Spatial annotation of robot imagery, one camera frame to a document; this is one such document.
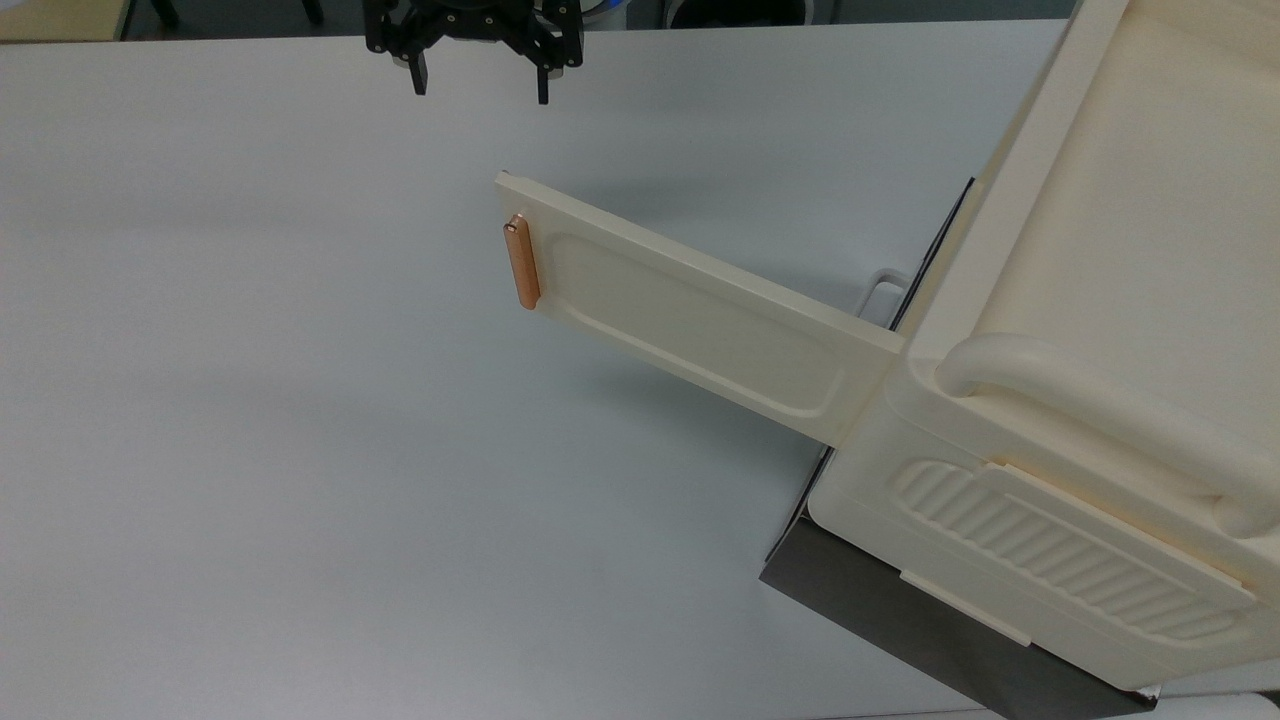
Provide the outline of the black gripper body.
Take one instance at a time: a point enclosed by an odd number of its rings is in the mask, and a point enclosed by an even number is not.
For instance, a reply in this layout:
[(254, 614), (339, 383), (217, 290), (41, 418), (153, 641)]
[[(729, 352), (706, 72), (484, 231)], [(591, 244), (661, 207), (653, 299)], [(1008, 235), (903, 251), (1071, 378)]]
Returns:
[(417, 56), (443, 38), (504, 44), (521, 56), (581, 56), (577, 1), (365, 1), (367, 49)]

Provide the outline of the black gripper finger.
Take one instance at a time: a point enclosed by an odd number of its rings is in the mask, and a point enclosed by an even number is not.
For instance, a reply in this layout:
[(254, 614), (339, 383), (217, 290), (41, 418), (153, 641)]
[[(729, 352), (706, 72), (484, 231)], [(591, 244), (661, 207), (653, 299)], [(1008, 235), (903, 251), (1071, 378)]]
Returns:
[(535, 65), (538, 104), (550, 104), (550, 82), (582, 64), (582, 38), (538, 38), (526, 58)]
[(425, 51), (434, 44), (434, 40), (424, 38), (366, 38), (370, 53), (388, 54), (396, 64), (408, 70), (413, 91), (419, 96), (428, 94)]

